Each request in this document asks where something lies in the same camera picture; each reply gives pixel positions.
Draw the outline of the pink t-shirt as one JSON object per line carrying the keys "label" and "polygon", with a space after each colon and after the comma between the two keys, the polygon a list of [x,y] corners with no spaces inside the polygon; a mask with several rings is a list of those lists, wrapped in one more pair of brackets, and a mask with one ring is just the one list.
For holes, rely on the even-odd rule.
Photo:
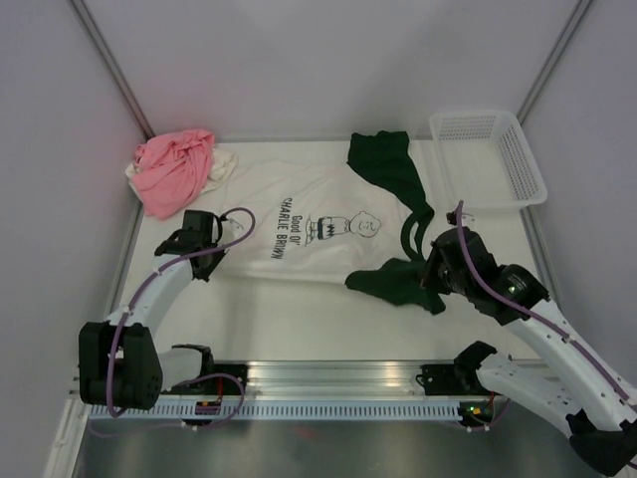
{"label": "pink t-shirt", "polygon": [[206,129],[188,129],[137,147],[130,182],[146,216],[165,220],[201,193],[213,165],[214,139]]}

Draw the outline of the white and green t-shirt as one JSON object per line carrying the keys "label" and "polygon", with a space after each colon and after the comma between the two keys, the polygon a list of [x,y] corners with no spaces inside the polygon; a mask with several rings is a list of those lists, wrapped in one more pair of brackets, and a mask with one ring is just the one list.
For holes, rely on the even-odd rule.
{"label": "white and green t-shirt", "polygon": [[210,203],[252,231],[222,265],[231,275],[343,284],[437,315],[421,286],[434,219],[404,131],[355,133],[341,163],[238,167]]}

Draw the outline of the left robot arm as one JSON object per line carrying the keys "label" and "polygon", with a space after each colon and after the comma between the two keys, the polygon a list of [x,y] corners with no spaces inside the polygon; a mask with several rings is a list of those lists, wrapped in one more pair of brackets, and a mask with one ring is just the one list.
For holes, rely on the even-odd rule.
{"label": "left robot arm", "polygon": [[225,257],[221,239],[225,215],[188,210],[182,225],[154,251],[152,272],[101,322],[79,333],[80,395],[104,405],[111,417],[130,409],[149,410],[173,386],[205,394],[217,382],[211,350],[181,344],[156,350],[153,335],[180,293],[194,281],[207,282]]}

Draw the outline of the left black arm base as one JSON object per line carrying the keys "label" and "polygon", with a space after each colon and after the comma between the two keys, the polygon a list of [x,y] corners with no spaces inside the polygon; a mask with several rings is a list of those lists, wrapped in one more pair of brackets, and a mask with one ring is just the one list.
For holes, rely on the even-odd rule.
{"label": "left black arm base", "polygon": [[244,363],[220,363],[213,366],[210,371],[202,373],[206,376],[194,384],[194,390],[198,394],[214,396],[239,397],[241,391],[238,383],[245,386],[248,382],[249,367]]}

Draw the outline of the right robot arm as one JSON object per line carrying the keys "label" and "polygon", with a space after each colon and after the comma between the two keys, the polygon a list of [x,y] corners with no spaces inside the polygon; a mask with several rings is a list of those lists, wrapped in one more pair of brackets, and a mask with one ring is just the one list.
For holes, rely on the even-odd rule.
{"label": "right robot arm", "polygon": [[457,386],[503,395],[543,418],[596,472],[612,477],[636,456],[636,387],[574,329],[543,284],[524,267],[500,265],[481,236],[467,227],[432,243],[425,286],[458,294],[526,343],[557,382],[516,365],[476,341],[454,360]]}

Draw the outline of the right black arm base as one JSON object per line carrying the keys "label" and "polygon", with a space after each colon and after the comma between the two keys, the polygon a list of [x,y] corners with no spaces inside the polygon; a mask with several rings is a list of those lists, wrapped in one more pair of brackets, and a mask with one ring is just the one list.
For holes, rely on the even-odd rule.
{"label": "right black arm base", "polygon": [[489,396],[476,375],[450,363],[423,364],[415,381],[427,396]]}

